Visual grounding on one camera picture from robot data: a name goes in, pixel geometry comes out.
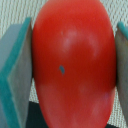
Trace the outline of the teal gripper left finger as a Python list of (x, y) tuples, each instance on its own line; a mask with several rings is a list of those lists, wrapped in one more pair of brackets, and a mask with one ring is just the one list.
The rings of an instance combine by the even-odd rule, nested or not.
[(25, 128), (32, 79), (31, 19), (0, 39), (0, 128)]

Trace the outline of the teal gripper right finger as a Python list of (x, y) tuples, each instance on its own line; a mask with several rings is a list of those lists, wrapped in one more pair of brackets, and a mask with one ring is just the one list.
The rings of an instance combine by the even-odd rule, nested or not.
[(117, 55), (117, 90), (128, 128), (128, 26), (117, 24), (115, 35)]

